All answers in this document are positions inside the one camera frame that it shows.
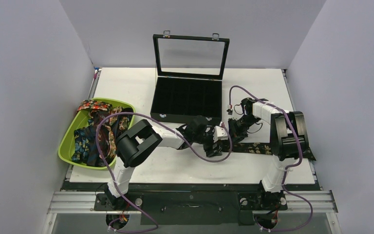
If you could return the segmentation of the black gold floral tie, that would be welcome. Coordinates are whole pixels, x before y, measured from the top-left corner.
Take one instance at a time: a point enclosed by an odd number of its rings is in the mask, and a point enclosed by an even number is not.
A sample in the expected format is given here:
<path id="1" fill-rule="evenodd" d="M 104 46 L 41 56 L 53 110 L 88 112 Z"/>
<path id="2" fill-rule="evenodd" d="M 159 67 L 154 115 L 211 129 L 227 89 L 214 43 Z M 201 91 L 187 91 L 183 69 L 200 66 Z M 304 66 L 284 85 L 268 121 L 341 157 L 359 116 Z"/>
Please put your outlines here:
<path id="1" fill-rule="evenodd" d="M 230 144 L 228 140 L 222 141 L 222 152 L 229 152 Z M 232 152 L 234 153 L 250 153 L 250 154 L 260 154 L 260 155 L 273 155 L 272 149 L 269 143 L 234 143 L 232 147 Z M 303 158 L 307 158 L 312 161 L 316 161 L 311 149 L 309 148 L 305 153 L 303 153 Z"/>

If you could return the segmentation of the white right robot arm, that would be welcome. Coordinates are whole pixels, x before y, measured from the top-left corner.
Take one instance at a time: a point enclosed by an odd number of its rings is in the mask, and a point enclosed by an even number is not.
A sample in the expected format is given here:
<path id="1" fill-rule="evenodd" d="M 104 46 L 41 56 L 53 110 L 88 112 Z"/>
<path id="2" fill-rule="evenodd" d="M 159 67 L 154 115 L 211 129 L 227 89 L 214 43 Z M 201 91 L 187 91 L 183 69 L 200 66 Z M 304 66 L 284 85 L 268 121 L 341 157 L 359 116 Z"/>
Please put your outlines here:
<path id="1" fill-rule="evenodd" d="M 303 153 L 309 148 L 304 115 L 300 111 L 287 111 L 266 99 L 245 98 L 243 114 L 228 120 L 229 134 L 234 143 L 248 137 L 248 130 L 259 121 L 270 126 L 270 152 L 273 159 L 261 180 L 263 187 L 255 195 L 256 204 L 268 208 L 275 201 L 273 193 L 283 191 L 287 174 L 299 166 Z"/>

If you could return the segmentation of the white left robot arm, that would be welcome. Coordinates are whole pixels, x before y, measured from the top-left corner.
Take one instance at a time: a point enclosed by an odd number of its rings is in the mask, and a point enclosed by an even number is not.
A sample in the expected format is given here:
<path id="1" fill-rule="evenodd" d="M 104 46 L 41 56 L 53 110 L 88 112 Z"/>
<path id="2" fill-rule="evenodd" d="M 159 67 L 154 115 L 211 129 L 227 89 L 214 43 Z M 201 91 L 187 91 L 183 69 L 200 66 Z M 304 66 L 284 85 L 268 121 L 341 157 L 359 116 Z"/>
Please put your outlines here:
<path id="1" fill-rule="evenodd" d="M 121 134 L 116 140 L 117 162 L 113 177 L 105 189 L 107 204 L 115 210 L 124 207 L 125 194 L 134 169 L 143 163 L 157 147 L 183 150 L 196 143 L 203 146 L 207 157 L 221 156 L 222 141 L 228 133 L 220 123 L 211 126 L 206 117 L 197 116 L 189 124 L 171 129 L 151 125 L 143 119 Z"/>

